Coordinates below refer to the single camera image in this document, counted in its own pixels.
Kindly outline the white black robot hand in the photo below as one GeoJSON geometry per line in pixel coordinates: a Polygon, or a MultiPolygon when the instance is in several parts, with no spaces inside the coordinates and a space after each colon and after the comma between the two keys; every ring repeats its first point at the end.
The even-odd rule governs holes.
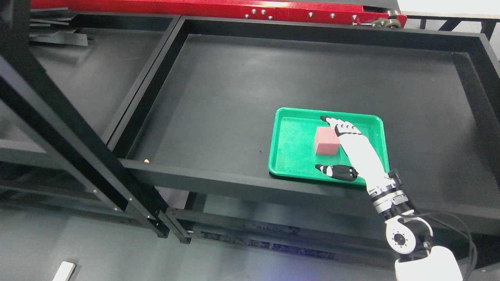
{"type": "Polygon", "coordinates": [[[321,116],[320,119],[328,123],[335,132],[351,165],[316,164],[318,171],[336,180],[352,182],[362,178],[368,194],[375,194],[375,190],[389,188],[395,184],[385,172],[382,161],[369,139],[354,124],[328,116],[321,116]]]}

